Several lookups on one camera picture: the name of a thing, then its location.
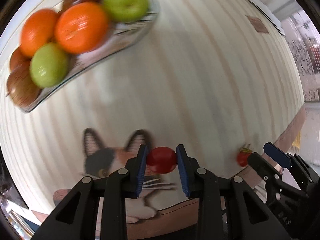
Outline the large orange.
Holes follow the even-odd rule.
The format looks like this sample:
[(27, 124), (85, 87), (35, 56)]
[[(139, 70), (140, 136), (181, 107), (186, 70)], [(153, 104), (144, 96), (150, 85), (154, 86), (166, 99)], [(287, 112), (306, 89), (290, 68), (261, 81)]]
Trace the large orange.
[(20, 49), (26, 57), (33, 57), (36, 51), (54, 37), (59, 16), (52, 9), (41, 9), (29, 16), (20, 35)]

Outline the brown mat label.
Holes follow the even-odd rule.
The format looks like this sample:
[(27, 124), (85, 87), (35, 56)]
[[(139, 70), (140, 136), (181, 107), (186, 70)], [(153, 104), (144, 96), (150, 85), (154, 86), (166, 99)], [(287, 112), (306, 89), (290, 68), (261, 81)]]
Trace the brown mat label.
[(268, 29), (260, 18), (246, 16), (257, 33), (268, 34)]

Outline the striped cat print mat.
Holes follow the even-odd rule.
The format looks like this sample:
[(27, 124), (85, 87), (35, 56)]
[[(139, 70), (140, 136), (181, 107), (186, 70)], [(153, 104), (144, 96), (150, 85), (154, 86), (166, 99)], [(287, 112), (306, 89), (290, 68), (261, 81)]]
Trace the striped cat print mat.
[[(176, 148), (215, 175), (240, 172), (243, 144), (261, 151), (300, 116), (304, 95), (285, 37), (248, 0), (157, 0), (136, 44), (96, 63), (30, 113), (1, 97), (1, 149), (32, 212), (83, 176), (122, 168), (125, 145), (148, 132), (151, 148)], [(286, 0), (260, 0), (275, 11)], [(1, 86), (9, 49), (27, 17), (62, 0), (29, 0), (1, 35)], [(257, 33), (257, 17), (268, 34)]]

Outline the brown red apple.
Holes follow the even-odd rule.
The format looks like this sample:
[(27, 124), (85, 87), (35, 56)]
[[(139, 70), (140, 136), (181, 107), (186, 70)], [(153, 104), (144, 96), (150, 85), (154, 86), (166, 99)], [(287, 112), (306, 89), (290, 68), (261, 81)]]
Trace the brown red apple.
[(7, 79), (8, 96), (13, 103), (25, 108), (32, 104), (42, 92), (32, 80), (30, 75), (30, 62), (24, 62), (16, 67)]

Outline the oval floral ceramic plate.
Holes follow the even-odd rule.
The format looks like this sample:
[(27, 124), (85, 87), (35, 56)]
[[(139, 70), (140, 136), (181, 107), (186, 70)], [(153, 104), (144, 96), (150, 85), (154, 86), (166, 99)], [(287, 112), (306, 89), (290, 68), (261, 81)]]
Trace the oval floral ceramic plate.
[[(55, 11), (58, 14), (59, 17), (62, 15), (63, 12), (65, 12), (65, 11), (62, 11), (62, 3), (61, 3), (60, 11), (55, 11), (54, 9), (52, 9), (53, 11)], [(103, 8), (102, 0), (100, 0), (98, 3)], [(135, 21), (135, 22), (128, 22), (128, 23), (113, 22), (106, 12), (108, 20), (109, 20), (109, 29), (108, 29), (107, 35), (106, 35), (103, 43), (101, 45), (99, 45), (97, 48), (95, 48), (94, 50), (88, 51), (88, 52), (82, 53), (82, 54), (70, 54), (70, 53), (64, 51), (60, 47), (60, 45), (56, 42), (55, 35), (54, 35), (52, 40), (48, 43), (51, 43), (51, 42), (56, 43), (65, 53), (68, 54), (68, 56), (69, 56), (69, 71), (68, 71), (66, 77), (58, 85), (56, 85), (54, 87), (48, 87), (48, 88), (42, 89), (42, 92), (39, 94), (38, 98), (32, 104), (30, 104), (28, 107), (25, 107), (25, 108), (22, 108), (19, 106), (18, 107), (26, 113), (31, 112), (41, 102), (43, 102), (48, 97), (50, 97), (58, 89), (60, 89), (62, 86), (64, 86), (69, 81), (74, 79), (76, 76), (80, 75), (81, 73), (83, 73), (86, 70), (88, 70), (89, 68), (91, 68), (97, 62), (135, 44), (138, 40), (140, 40), (149, 31), (149, 29), (151, 28), (151, 26), (155, 22), (155, 20), (158, 16), (158, 13), (159, 13), (159, 3), (157, 0), (149, 0), (148, 12), (146, 13), (146, 15), (143, 18), (141, 18), (140, 20)], [(18, 43), (17, 47), (20, 47), (20, 35), (21, 35), (22, 28), (24, 26), (24, 23), (23, 23), (21, 29), (18, 31), (17, 37), (15, 38), (15, 40)], [(10, 63), (11, 55), (14, 52), (14, 50), (15, 49), (13, 49), (13, 48), (9, 49), (9, 57), (4, 65), (4, 69), (5, 69), (5, 73), (3, 76), (4, 81), (3, 81), (3, 85), (1, 86), (1, 97), (6, 96), (11, 101), (12, 101), (12, 99), (10, 98), (10, 96), (8, 96), (7, 79), (11, 73), (9, 63)]]

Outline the green apple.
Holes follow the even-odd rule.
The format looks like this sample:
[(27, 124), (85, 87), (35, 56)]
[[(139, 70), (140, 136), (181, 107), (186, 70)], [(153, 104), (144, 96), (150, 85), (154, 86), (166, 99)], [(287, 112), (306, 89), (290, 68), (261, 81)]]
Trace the green apple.
[(102, 0), (102, 6), (113, 22), (135, 22), (149, 9), (149, 0)]
[(68, 54), (53, 42), (39, 48), (31, 59), (31, 79), (42, 89), (58, 85), (68, 71)]

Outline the round cherry tomato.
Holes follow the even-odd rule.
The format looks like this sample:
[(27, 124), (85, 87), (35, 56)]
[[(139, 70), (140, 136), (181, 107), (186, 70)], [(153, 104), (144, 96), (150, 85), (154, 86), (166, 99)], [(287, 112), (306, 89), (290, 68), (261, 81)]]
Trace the round cherry tomato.
[(171, 148), (157, 147), (149, 152), (146, 164), (154, 173), (167, 174), (176, 168), (177, 154)]

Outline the white folded paper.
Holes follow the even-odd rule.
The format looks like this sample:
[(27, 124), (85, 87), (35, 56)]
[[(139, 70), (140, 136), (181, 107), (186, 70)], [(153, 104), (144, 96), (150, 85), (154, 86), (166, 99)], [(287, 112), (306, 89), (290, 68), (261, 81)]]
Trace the white folded paper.
[(283, 28), (281, 27), (281, 22), (278, 18), (271, 12), (271, 10), (264, 5), (260, 0), (248, 0), (252, 5), (254, 5), (279, 31), (281, 35), (285, 35)]

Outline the small dark orange persimmon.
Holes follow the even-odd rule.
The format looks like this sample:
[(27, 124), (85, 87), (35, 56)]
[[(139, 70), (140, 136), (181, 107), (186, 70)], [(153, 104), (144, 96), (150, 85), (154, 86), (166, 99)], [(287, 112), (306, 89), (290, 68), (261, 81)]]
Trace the small dark orange persimmon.
[(10, 71), (13, 72), (17, 67), (21, 66), (24, 62), (28, 61), (29, 59), (23, 55), (20, 47), (17, 47), (11, 55), (10, 58)]

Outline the small orange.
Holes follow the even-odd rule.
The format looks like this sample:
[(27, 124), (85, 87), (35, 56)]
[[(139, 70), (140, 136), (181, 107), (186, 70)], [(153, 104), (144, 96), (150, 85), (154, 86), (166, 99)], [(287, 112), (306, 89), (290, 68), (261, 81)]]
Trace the small orange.
[(101, 45), (109, 29), (106, 12), (99, 3), (84, 2), (67, 9), (55, 26), (55, 40), (70, 54), (82, 54)]

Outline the cherry tomato with stem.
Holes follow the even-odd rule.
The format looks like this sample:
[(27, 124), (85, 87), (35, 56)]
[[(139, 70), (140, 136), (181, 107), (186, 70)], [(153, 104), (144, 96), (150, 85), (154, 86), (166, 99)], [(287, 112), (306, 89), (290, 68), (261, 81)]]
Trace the cherry tomato with stem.
[(236, 156), (236, 161), (241, 167), (246, 167), (248, 165), (248, 157), (251, 155), (253, 151), (251, 150), (250, 144), (244, 144), (242, 148), (240, 148), (239, 153)]

